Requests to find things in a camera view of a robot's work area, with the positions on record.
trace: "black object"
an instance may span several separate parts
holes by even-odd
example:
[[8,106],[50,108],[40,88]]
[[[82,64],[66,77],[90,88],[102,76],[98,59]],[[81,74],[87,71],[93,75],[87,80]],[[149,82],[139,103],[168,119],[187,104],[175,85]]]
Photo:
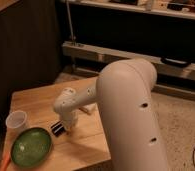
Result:
[[65,132],[65,129],[63,127],[63,125],[61,124],[60,121],[56,122],[55,124],[53,124],[51,126],[51,130],[52,130],[52,133],[58,137],[59,135],[61,135],[63,132]]
[[187,67],[191,64],[191,62],[188,61],[176,61],[168,58],[161,58],[161,62],[167,65],[173,65],[180,68]]
[[167,8],[175,11],[181,11],[185,4],[188,4],[189,0],[171,0],[168,3]]

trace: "plastic cup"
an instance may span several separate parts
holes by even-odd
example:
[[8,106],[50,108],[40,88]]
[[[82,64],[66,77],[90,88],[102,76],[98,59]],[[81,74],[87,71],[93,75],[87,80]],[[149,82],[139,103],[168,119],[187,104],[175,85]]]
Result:
[[10,113],[6,118],[6,126],[11,138],[16,138],[21,132],[28,128],[27,113],[21,110]]

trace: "dark wall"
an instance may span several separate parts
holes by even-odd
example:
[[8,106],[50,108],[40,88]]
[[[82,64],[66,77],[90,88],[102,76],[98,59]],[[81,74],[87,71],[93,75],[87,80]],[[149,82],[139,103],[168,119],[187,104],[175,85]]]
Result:
[[[68,40],[65,4],[58,8]],[[195,20],[73,4],[70,10],[77,42],[195,63]]]
[[12,92],[52,83],[61,70],[54,0],[20,0],[0,12],[0,130]]

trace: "wooden table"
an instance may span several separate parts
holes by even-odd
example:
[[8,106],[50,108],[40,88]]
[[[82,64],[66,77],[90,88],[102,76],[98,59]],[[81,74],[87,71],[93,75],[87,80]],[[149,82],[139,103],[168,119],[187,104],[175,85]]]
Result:
[[[51,132],[50,126],[58,120],[58,115],[52,110],[52,104],[63,88],[72,87],[80,90],[90,85],[95,79],[65,82],[15,92],[12,96],[11,111],[26,111],[31,127],[39,126]],[[195,146],[195,101],[158,93],[152,93],[152,98],[171,170],[195,171],[192,164],[192,151]],[[98,111],[95,110],[91,116],[79,110],[77,112],[79,121],[73,133],[63,134],[58,138],[51,134],[53,150],[47,160],[33,170],[78,170],[110,160]],[[10,137],[8,131],[4,154],[10,150]],[[10,163],[8,170],[19,169]],[[103,169],[101,164],[96,167],[97,170],[110,169]]]
[[[95,79],[65,82],[15,92],[12,96],[11,111],[26,111],[30,127],[42,127],[51,132],[50,126],[58,120],[58,115],[53,112],[52,105],[60,92],[65,87],[72,87],[78,91],[90,85]],[[79,121],[74,131],[69,135],[64,133],[58,138],[51,133],[53,149],[47,160],[33,170],[77,170],[110,159],[97,109],[91,116],[80,110],[77,111]],[[4,154],[11,148],[10,138],[10,132],[7,131]],[[8,170],[19,169],[11,162]]]

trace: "green plate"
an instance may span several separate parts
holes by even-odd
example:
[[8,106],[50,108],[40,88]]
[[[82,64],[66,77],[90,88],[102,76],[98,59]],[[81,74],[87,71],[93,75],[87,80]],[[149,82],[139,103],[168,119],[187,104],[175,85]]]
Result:
[[15,140],[11,149],[11,160],[22,168],[37,166],[46,158],[51,145],[51,137],[45,129],[30,128]]

